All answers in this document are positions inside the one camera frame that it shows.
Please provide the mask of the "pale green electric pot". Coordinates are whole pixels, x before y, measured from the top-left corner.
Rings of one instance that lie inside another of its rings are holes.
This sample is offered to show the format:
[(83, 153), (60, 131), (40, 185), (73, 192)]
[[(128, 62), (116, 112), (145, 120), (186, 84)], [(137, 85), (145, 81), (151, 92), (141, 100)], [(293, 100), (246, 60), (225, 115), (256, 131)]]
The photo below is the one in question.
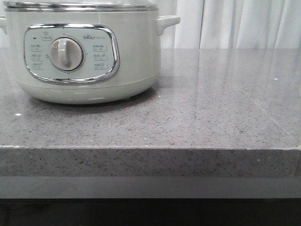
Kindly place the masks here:
[[(126, 99), (149, 89), (161, 68), (160, 37), (179, 16), (145, 12), (11, 12), (0, 26), (11, 50), (11, 72), (30, 96), (87, 105)], [(83, 60), (73, 71), (50, 61), (59, 38), (75, 40)]]

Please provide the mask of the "beige pot control knob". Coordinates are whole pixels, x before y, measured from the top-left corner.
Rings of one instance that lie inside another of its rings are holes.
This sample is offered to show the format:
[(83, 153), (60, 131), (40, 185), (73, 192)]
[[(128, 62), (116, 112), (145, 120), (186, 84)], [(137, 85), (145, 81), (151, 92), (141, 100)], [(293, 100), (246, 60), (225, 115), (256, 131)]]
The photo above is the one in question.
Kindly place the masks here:
[(77, 69), (83, 60), (81, 46), (73, 39), (59, 38), (50, 46), (50, 61), (62, 71)]

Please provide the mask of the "grey white curtain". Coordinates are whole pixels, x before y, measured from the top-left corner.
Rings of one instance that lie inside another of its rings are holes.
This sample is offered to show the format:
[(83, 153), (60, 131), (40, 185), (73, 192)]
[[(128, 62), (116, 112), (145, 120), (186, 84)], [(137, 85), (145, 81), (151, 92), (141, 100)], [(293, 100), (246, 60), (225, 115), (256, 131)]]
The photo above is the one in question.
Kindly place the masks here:
[(299, 49), (298, 0), (157, 0), (161, 16), (177, 15), (162, 48)]

